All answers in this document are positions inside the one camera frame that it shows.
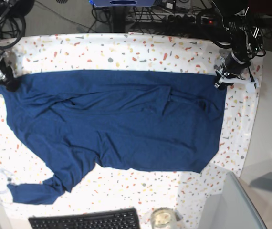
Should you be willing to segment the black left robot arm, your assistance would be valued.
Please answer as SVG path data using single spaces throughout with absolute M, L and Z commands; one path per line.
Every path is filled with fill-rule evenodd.
M 196 24 L 200 31 L 215 45 L 222 49 L 231 49 L 220 67 L 216 69 L 216 89 L 224 90 L 235 83 L 246 83 L 242 77 L 248 70 L 251 84 L 257 86 L 251 73 L 251 61 L 256 56 L 265 56 L 260 28 L 255 25 L 254 18 L 248 13 L 246 0 L 213 0 L 212 7 L 204 9 L 196 15 Z M 220 19 L 223 28 L 230 36 L 230 44 L 224 45 L 210 36 L 202 27 L 202 17 L 215 16 Z

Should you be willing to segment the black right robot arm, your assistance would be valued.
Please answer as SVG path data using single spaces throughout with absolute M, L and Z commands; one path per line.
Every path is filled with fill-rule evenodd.
M 0 0 L 0 85 L 10 92 L 18 89 L 20 81 L 15 78 L 13 67 L 4 60 L 5 51 L 25 35 L 25 16 L 34 3 L 33 0 Z

